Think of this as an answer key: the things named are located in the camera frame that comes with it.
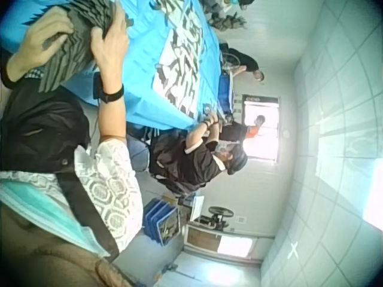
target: white tiled wall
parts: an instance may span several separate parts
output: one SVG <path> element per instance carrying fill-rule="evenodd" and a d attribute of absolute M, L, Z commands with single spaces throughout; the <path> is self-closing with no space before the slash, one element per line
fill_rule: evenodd
<path fill-rule="evenodd" d="M 382 231 L 363 220 L 383 154 L 381 12 L 326 0 L 294 75 L 294 182 L 262 287 L 364 286 L 383 263 Z"/>

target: orange shirt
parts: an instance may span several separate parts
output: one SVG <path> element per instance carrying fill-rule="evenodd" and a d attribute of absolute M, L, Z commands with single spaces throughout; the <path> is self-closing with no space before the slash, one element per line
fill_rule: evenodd
<path fill-rule="evenodd" d="M 259 132 L 258 127 L 248 127 L 245 139 L 251 139 L 255 137 L 258 134 L 258 132 Z"/>

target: blue tablecloth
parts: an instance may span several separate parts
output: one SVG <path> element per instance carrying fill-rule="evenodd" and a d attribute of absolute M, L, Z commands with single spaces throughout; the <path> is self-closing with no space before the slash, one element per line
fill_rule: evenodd
<path fill-rule="evenodd" d="M 46 5 L 64 2 L 15 1 L 0 25 L 2 46 L 12 53 L 16 52 L 28 28 L 23 23 L 34 14 L 39 14 Z M 129 51 L 123 64 L 127 121 L 156 129 L 189 128 L 195 123 L 204 103 L 216 106 L 220 76 L 218 40 L 206 22 L 199 1 L 183 2 L 183 15 L 190 6 L 193 6 L 203 31 L 203 51 L 199 57 L 197 111 L 193 114 L 193 118 L 180 111 L 180 108 L 171 104 L 167 98 L 152 88 L 156 65 L 159 63 L 169 31 L 175 25 L 171 21 L 166 24 L 164 13 L 153 10 L 150 7 L 150 0 L 121 0 L 121 4 L 129 17 L 134 19 L 134 26 L 129 28 Z M 96 105 L 96 101 L 93 100 L 93 73 L 91 69 L 86 69 L 73 76 L 64 83 L 64 86 L 82 100 Z"/>

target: black wristwatch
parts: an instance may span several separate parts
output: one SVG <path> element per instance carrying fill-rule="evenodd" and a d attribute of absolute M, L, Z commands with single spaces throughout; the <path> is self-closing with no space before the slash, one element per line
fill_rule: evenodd
<path fill-rule="evenodd" d="M 124 85 L 121 89 L 114 94 L 106 94 L 104 87 L 102 86 L 102 80 L 99 72 L 96 72 L 93 76 L 93 98 L 95 100 L 100 99 L 104 103 L 115 102 L 124 95 Z"/>

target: blue plastic crate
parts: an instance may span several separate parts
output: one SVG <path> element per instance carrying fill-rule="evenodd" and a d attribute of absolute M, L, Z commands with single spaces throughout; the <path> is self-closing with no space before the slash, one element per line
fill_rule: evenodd
<path fill-rule="evenodd" d="M 150 231 L 153 235 L 153 240 L 155 240 L 157 243 L 161 244 L 161 235 L 159 232 L 159 229 L 157 229 L 157 223 L 166 217 L 166 215 L 174 210 L 175 207 L 170 206 L 168 204 L 164 205 L 160 210 L 158 210 L 151 218 L 150 218 Z"/>
<path fill-rule="evenodd" d="M 159 200 L 159 199 L 153 199 L 151 202 L 149 202 L 145 209 L 144 209 L 144 234 L 146 236 L 149 236 L 151 239 L 153 239 L 153 234 L 151 233 L 151 222 L 150 217 L 153 216 L 158 210 L 160 210 L 164 205 L 166 205 L 166 202 Z"/>
<path fill-rule="evenodd" d="M 177 233 L 173 234 L 172 237 L 168 238 L 166 241 L 164 241 L 161 237 L 161 232 L 160 232 L 160 225 L 165 221 L 167 220 L 174 212 L 177 213 L 177 228 L 178 228 L 178 231 Z M 157 230 L 157 235 L 160 239 L 160 244 L 161 246 L 165 246 L 167 245 L 170 240 L 172 240 L 175 236 L 179 235 L 179 233 L 181 232 L 181 224 L 180 224 L 180 215 L 178 214 L 178 208 L 175 207 L 175 208 L 172 208 L 167 214 L 165 214 L 162 218 L 160 218 L 158 221 L 157 221 L 157 224 L 156 224 L 156 230 Z"/>

